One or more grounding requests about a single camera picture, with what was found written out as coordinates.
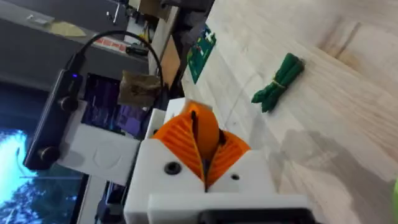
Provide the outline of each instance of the black screw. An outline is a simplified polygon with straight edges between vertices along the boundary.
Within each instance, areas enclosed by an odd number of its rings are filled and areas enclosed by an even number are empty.
[[[240,176],[239,176],[238,174],[232,174],[232,175],[231,175],[231,178],[232,178],[233,180],[239,180],[239,179],[240,179]]]
[[[178,162],[169,162],[164,167],[164,172],[168,175],[177,175],[181,172],[181,165]]]

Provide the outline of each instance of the desk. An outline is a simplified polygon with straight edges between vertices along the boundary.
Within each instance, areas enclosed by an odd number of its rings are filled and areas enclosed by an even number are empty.
[[[185,72],[185,95],[264,151],[277,190],[307,195],[319,221],[393,223],[397,10],[376,0],[217,0],[207,24],[218,42],[196,85]],[[287,52],[306,70],[262,114],[251,98]]]
[[[170,14],[168,19],[166,21],[164,19],[159,19],[159,23],[156,27],[155,36],[154,39],[152,40],[152,47],[154,48],[160,60],[162,60],[163,58],[163,54],[165,52],[173,26],[175,24],[178,11],[179,11],[178,7],[172,6],[170,9]],[[157,65],[155,58],[152,54],[148,55],[148,64],[149,64],[149,75],[155,75]]]

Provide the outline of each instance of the knob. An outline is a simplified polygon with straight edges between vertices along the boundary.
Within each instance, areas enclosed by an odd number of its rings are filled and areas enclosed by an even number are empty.
[[[39,150],[38,153],[39,153],[40,159],[43,162],[45,162],[46,164],[53,164],[61,156],[60,151],[56,147],[53,147],[53,146],[43,148],[43,149]]]
[[[79,101],[76,98],[66,96],[58,101],[61,109],[66,112],[74,112],[79,107]]]

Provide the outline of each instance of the black wire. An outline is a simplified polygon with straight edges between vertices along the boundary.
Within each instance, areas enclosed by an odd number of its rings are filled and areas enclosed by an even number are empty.
[[[100,34],[95,35],[93,38],[91,38],[79,51],[78,54],[79,55],[84,55],[87,51],[87,49],[97,40],[99,40],[102,37],[106,37],[109,35],[117,35],[117,34],[121,34],[121,35],[128,35],[132,38],[135,38],[139,41],[141,41],[148,49],[149,51],[152,53],[152,55],[155,58],[156,64],[157,64],[157,69],[159,71],[159,76],[160,76],[160,84],[162,85],[162,87],[164,87],[164,83],[163,83],[163,72],[162,72],[162,66],[160,64],[160,60],[155,52],[155,50],[152,48],[152,46],[150,45],[150,43],[148,43],[145,39],[143,39],[142,37],[138,36],[137,34],[133,34],[132,32],[128,32],[125,30],[111,30],[111,31],[106,31]]]

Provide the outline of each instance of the grey wall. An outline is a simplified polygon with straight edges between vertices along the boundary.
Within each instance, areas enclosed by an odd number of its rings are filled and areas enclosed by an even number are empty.
[[[0,19],[0,81],[49,90],[59,70],[82,44]],[[96,47],[86,53],[88,72],[121,78],[122,70],[148,72],[147,59],[125,57]]]

